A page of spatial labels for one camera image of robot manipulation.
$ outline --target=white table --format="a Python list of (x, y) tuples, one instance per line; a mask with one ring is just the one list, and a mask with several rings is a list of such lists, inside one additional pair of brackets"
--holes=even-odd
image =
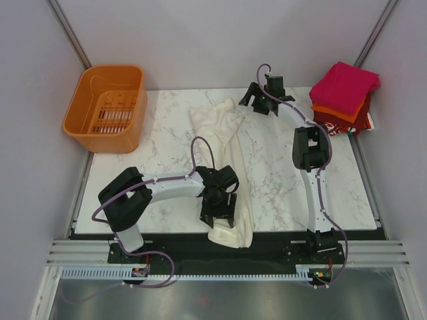
[[(306, 115), (312, 116), (308, 87), (287, 89)], [(91, 220), (99, 206), (98, 193), (127, 167), (141, 173), (189, 171), (194, 132), (190, 107), (217, 105), (231, 97), (235, 103), (246, 89), (149, 91), (141, 142), (127, 155), (95, 154), (81, 205), (76, 234), (111, 233)], [(273, 113), (260, 115), (237, 106), (246, 120), (238, 131), (250, 184), (255, 231), (305, 231), (308, 206), (300, 173), (292, 163), (294, 127)], [(331, 138), (333, 157), (326, 171), (330, 216), (344, 229), (375, 229), (368, 198), (349, 139)], [(177, 198), (150, 205), (138, 221), (143, 233), (206, 232), (199, 220), (201, 199)]]

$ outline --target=basket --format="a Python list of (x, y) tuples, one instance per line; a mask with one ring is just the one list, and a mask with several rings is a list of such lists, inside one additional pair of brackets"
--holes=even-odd
[(139, 67), (92, 67), (81, 76), (63, 130), (89, 151), (129, 153), (139, 145), (146, 106)]

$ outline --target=magenta cloth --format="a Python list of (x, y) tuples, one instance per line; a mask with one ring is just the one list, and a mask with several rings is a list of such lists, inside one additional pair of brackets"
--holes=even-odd
[(314, 103), (353, 115), (365, 98), (380, 86), (377, 73), (338, 62), (314, 85), (310, 98)]

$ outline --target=wall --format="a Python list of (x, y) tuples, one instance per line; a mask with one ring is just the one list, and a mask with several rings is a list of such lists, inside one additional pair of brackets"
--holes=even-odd
[(401, 1), (364, 68), (378, 72), (377, 129), (361, 135), (389, 236), (403, 240), (427, 301), (427, 2)]
[(82, 67), (44, 0), (0, 3), (0, 318), (27, 319), (85, 151), (61, 122)]
[(149, 89), (288, 86), (353, 63), (387, 0), (59, 0), (93, 64), (135, 63)]

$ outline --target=table surface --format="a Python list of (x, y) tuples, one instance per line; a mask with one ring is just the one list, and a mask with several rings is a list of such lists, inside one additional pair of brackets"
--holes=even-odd
[[(309, 87), (288, 88), (300, 109), (312, 117)], [(127, 167), (141, 173), (189, 171), (190, 141), (195, 133), (190, 107), (217, 105), (227, 98), (237, 104), (246, 89), (149, 91), (139, 147), (130, 154), (98, 153), (93, 157), (75, 233), (111, 233), (91, 220), (98, 193)], [(246, 118), (238, 137), (248, 175), (255, 231), (305, 231), (308, 206), (300, 172), (292, 163), (294, 126), (290, 120), (254, 113), (237, 106)], [(346, 135), (331, 138), (333, 157), (326, 171), (330, 216), (341, 227), (375, 229), (376, 224), (356, 160)], [(207, 232), (199, 220), (201, 199), (175, 198), (153, 203), (138, 221), (142, 233)]]

